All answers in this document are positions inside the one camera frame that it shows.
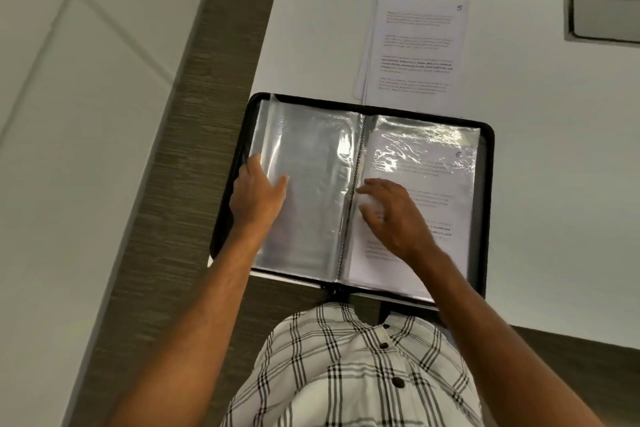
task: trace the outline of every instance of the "printed page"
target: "printed page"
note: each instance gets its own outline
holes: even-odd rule
[[[444,106],[460,70],[467,10],[460,1],[378,0],[363,103],[414,112]]]
[[[403,185],[438,245],[467,276],[473,187],[479,129],[378,117],[369,136],[361,179]],[[356,204],[380,204],[358,196]],[[404,262],[374,237],[357,210],[351,223],[349,282],[430,298]]]

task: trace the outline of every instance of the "floor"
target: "floor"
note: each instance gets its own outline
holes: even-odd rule
[[[205,270],[209,239],[273,0],[206,0],[75,411],[101,425]],[[262,342],[316,289],[252,278],[204,425],[220,422]],[[356,301],[365,321],[378,304]],[[612,426],[640,426],[640,351],[520,333]]]

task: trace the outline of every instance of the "left hand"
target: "left hand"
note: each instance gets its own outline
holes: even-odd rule
[[[265,236],[282,208],[288,181],[289,176],[282,176],[272,185],[262,171],[260,154],[252,155],[240,167],[229,201],[234,228],[249,229]]]

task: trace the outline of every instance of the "white checkered shirt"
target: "white checkered shirt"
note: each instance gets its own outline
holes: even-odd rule
[[[330,303],[276,326],[222,427],[482,424],[467,365],[435,326],[394,314],[369,326]]]

